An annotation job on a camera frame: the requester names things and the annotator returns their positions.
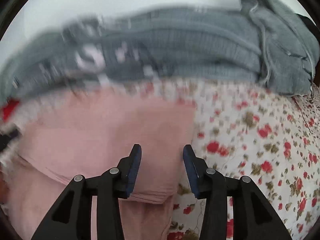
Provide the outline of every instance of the pink cloth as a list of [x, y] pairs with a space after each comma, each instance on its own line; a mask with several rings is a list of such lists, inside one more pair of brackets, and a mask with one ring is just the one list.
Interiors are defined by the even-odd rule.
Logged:
[[160, 98], [131, 98], [111, 90], [90, 96], [69, 93], [62, 108], [26, 128], [20, 155], [48, 177], [23, 168], [13, 180], [13, 226], [22, 228], [17, 231], [23, 239], [30, 239], [76, 174], [99, 176], [139, 143], [142, 160], [129, 200], [140, 203], [121, 201], [124, 233], [126, 240], [165, 239], [183, 168], [182, 149], [191, 143], [194, 111]]

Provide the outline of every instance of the round metal joint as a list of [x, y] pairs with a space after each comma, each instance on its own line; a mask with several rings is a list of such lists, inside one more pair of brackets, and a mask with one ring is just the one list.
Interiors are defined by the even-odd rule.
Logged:
[[243, 182], [245, 182], [245, 183], [249, 183], [249, 182], [251, 181], [250, 177], [248, 177], [248, 176], [243, 176], [243, 177], [242, 177], [242, 180], [243, 180]]
[[206, 170], [206, 172], [208, 173], [208, 174], [215, 174], [216, 173], [216, 170], [215, 169], [213, 169], [213, 168], [207, 168], [207, 170]]
[[119, 169], [118, 168], [111, 168], [110, 169], [110, 173], [111, 174], [117, 174], [119, 172]]
[[83, 179], [83, 177], [81, 175], [77, 175], [73, 179], [75, 180], [75, 182], [79, 182]]

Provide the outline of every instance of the gray denim garment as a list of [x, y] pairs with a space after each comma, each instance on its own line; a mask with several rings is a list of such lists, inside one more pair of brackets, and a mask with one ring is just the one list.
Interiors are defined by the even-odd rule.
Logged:
[[182, 76], [259, 82], [308, 94], [319, 44], [278, 0], [241, 0], [241, 11], [163, 8], [89, 18], [42, 34], [0, 73], [0, 104], [107, 76], [116, 82]]

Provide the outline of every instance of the folded denim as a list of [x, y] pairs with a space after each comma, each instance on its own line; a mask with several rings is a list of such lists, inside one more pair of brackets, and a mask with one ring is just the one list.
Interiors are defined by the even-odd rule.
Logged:
[[43, 33], [0, 72], [0, 104], [107, 76], [259, 82], [279, 94], [308, 94], [320, 48], [279, 0], [241, 0], [241, 11], [162, 8], [121, 19], [81, 19]]

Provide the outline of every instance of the floral tablecloth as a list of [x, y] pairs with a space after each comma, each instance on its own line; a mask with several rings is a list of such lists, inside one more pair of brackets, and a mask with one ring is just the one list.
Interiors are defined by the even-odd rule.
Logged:
[[[320, 104], [309, 96], [285, 98], [255, 84], [181, 78], [114, 86], [126, 94], [157, 95], [196, 107], [192, 147], [198, 157], [225, 176], [250, 176], [293, 240], [302, 239], [316, 222], [320, 215]], [[314, 101], [319, 101], [316, 93]], [[60, 103], [59, 96], [38, 98], [23, 104], [10, 122], [23, 130], [39, 111]], [[168, 240], [197, 240], [204, 208], [205, 200], [194, 198], [183, 174]], [[229, 198], [230, 239], [232, 216]]]

